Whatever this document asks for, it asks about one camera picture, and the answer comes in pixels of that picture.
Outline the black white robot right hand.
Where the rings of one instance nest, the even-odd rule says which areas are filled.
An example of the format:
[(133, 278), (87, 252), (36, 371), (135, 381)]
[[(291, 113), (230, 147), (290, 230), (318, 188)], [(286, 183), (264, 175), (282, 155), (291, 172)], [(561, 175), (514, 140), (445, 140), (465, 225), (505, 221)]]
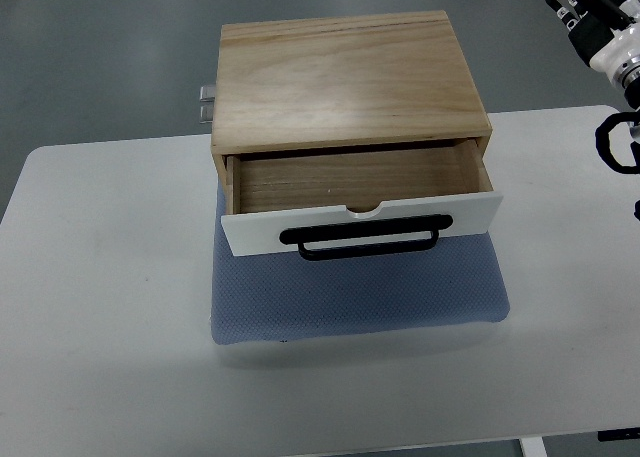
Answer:
[(639, 0), (545, 0), (579, 58), (613, 78), (639, 62)]

